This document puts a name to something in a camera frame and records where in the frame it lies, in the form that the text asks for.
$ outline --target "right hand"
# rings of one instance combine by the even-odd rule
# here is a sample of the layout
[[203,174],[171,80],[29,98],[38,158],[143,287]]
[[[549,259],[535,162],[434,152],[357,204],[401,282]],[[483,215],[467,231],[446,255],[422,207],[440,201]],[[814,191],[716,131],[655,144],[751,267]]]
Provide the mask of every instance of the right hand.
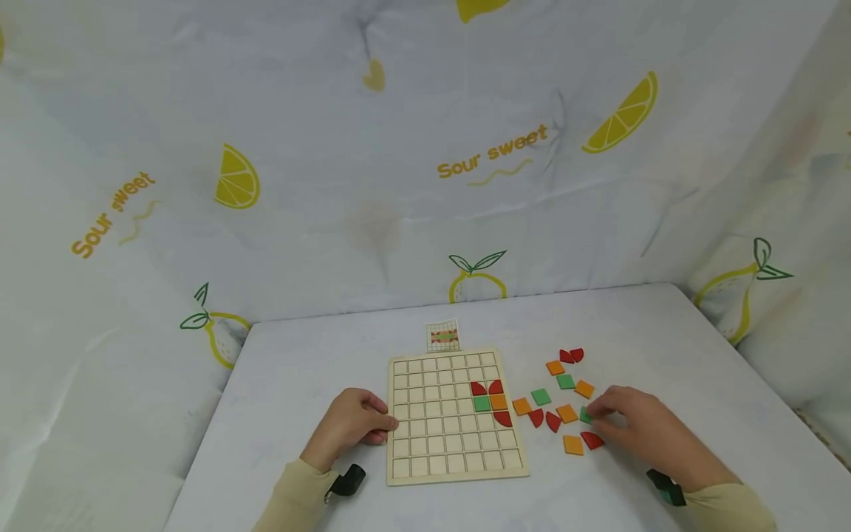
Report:
[[[656,396],[611,386],[588,405],[594,430],[677,482],[687,493],[739,479]],[[614,425],[614,412],[626,428]]]

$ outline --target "sleeve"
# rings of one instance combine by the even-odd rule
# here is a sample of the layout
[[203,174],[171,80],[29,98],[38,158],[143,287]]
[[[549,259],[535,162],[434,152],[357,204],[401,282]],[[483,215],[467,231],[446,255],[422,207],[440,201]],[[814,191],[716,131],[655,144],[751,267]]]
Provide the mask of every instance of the sleeve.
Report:
[[742,484],[721,484],[685,494],[703,532],[775,532],[774,516],[757,493]]
[[312,532],[338,476],[335,471],[320,473],[302,460],[288,463],[252,532]]

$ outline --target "left hand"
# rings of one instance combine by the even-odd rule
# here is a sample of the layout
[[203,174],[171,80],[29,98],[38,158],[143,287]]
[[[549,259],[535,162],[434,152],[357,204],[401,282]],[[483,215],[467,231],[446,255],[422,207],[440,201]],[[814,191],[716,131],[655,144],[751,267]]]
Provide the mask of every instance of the left hand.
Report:
[[300,458],[325,473],[349,448],[359,442],[381,445],[387,431],[398,426],[396,418],[387,415],[387,404],[374,393],[346,388],[331,402]]

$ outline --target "yellow squiggle line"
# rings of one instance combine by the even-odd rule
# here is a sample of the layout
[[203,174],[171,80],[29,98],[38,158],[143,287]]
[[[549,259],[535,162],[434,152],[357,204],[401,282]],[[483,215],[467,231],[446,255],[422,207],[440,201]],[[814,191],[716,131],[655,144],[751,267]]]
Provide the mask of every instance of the yellow squiggle line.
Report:
[[487,185],[487,184],[488,184],[488,183],[489,183],[489,182],[490,182],[490,181],[491,181],[494,177],[496,177],[496,175],[497,175],[497,174],[500,174],[500,175],[514,175],[514,174],[516,174],[517,172],[519,172],[519,171],[520,171],[520,169],[521,169],[523,166],[525,166],[526,164],[529,164],[529,163],[532,163],[532,159],[523,159],[523,161],[520,163],[520,166],[518,166],[517,168],[513,169],[511,172],[509,172],[509,171],[507,171],[507,170],[503,170],[503,169],[494,170],[494,172],[493,172],[491,175],[489,175],[489,176],[488,176],[488,178],[487,178],[486,180],[484,180],[484,181],[474,181],[474,182],[472,182],[472,183],[467,183],[467,186],[485,186],[485,185]]
[[162,203],[162,202],[158,199],[153,200],[152,202],[148,203],[148,209],[145,211],[145,213],[143,215],[133,217],[133,234],[130,235],[129,237],[122,238],[121,240],[119,240],[118,241],[119,246],[123,245],[123,244],[125,244],[125,243],[127,243],[127,242],[129,242],[129,241],[131,241],[134,238],[139,236],[139,224],[137,222],[139,220],[144,220],[145,218],[150,216],[152,212],[154,212],[154,203]]

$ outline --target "green square tile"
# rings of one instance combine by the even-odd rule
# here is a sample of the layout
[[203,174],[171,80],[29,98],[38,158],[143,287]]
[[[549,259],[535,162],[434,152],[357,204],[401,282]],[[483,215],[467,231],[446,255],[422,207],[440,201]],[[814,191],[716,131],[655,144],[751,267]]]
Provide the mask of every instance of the green square tile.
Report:
[[594,421],[594,418],[588,415],[588,411],[585,410],[585,407],[582,407],[582,410],[580,410],[580,419],[588,425],[590,425],[591,422]]
[[476,412],[489,412],[490,411],[490,398],[486,395],[480,395],[473,398],[473,406],[476,408]]
[[535,404],[538,406],[543,406],[551,402],[550,394],[546,392],[545,388],[532,392],[532,399],[534,399]]
[[576,384],[574,384],[574,378],[566,373],[557,375],[556,380],[558,380],[558,387],[563,390],[573,390],[576,387]]

